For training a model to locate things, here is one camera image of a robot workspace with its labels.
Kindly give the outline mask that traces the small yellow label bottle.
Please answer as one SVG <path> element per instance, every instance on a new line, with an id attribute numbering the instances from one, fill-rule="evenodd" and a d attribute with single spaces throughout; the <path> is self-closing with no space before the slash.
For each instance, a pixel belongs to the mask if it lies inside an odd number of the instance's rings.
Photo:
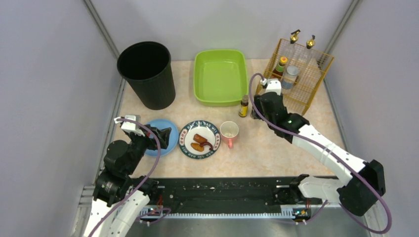
<path id="1" fill-rule="evenodd" d="M 249 106 L 249 97 L 247 94 L 243 95 L 241 103 L 240 103 L 240 108 L 239 108 L 239 116 L 244 118 L 247 116 L 248 113 L 248 106 Z"/>

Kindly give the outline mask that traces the green label sauce bottle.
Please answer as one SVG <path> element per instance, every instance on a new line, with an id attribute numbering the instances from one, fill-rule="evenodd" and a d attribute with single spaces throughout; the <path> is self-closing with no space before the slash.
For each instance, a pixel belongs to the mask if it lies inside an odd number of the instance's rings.
<path id="1" fill-rule="evenodd" d="M 272 71 L 271 77 L 280 79 L 284 73 L 287 62 L 288 62 L 287 57 L 285 56 L 280 57 L 278 63 L 276 64 L 276 66 L 274 67 Z"/>

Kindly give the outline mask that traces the silver lid glass jar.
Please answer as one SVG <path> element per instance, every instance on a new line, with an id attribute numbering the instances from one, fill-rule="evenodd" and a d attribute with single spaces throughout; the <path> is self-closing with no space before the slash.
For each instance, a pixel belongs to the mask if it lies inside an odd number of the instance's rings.
<path id="1" fill-rule="evenodd" d="M 297 79 L 298 74 L 299 74 L 299 68 L 297 66 L 288 66 L 286 68 L 286 71 L 283 73 L 282 83 L 281 83 L 283 94 L 290 93 Z"/>

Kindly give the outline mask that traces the white plate green rim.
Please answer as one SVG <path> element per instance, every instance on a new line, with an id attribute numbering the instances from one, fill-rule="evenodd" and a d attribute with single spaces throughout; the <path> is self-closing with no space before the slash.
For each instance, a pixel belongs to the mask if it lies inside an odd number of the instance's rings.
<path id="1" fill-rule="evenodd" d="M 178 140 L 181 152 L 193 159 L 205 159 L 214 155 L 220 143 L 218 128 L 206 120 L 195 120 L 185 125 Z"/>

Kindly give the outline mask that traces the pink mug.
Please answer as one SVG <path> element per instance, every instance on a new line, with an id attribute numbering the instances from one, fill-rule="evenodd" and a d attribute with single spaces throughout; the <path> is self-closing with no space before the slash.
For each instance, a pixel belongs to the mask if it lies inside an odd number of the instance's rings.
<path id="1" fill-rule="evenodd" d="M 234 142 L 238 138 L 239 126 L 233 121 L 225 121 L 220 126 L 221 141 L 224 142 L 228 148 L 232 149 Z"/>

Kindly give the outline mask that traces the clear oil dispenser bottle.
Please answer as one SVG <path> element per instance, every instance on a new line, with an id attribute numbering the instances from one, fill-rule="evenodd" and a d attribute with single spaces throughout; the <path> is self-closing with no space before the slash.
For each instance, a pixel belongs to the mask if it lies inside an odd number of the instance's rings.
<path id="1" fill-rule="evenodd" d="M 295 54 L 295 46 L 296 46 L 296 42 L 298 41 L 298 35 L 301 32 L 300 29 L 294 31 L 291 33 L 290 36 L 290 42 L 289 44 L 286 45 L 285 50 L 284 50 L 284 57 L 287 58 L 287 62 L 290 63 L 294 54 Z"/>

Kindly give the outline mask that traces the dark sauce dispenser bottle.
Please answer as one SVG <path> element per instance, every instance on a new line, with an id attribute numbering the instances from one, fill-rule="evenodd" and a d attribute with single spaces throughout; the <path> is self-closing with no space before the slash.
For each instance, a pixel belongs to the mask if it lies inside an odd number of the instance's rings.
<path id="1" fill-rule="evenodd" d="M 313 53 L 312 49 L 316 43 L 315 39 L 316 39 L 315 35 L 312 35 L 312 37 L 306 42 L 305 49 L 301 51 L 298 57 L 299 62 L 304 66 L 308 65 L 312 58 L 312 53 Z"/>

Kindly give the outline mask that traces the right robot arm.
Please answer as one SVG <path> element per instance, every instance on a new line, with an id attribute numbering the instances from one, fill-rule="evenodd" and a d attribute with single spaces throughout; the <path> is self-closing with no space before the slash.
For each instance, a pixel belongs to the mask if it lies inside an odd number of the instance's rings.
<path id="1" fill-rule="evenodd" d="M 376 160 L 358 158 L 322 135 L 300 114 L 289 113 L 283 97 L 275 92 L 250 99 L 257 117 L 275 134 L 310 153 L 326 166 L 335 178 L 300 175 L 291 185 L 303 198 L 337 202 L 349 213 L 364 215 L 385 194 L 384 170 Z"/>

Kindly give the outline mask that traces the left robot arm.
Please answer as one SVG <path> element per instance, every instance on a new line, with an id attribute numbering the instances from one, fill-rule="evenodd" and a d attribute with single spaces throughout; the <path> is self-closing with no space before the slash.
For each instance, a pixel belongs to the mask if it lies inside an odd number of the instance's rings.
<path id="1" fill-rule="evenodd" d="M 104 169 L 95 181 L 91 213 L 83 236 L 124 237 L 140 211 L 157 190 L 157 182 L 144 176 L 131 178 L 146 150 L 157 150 L 156 140 L 133 131 L 129 143 L 116 140 L 108 145 Z"/>

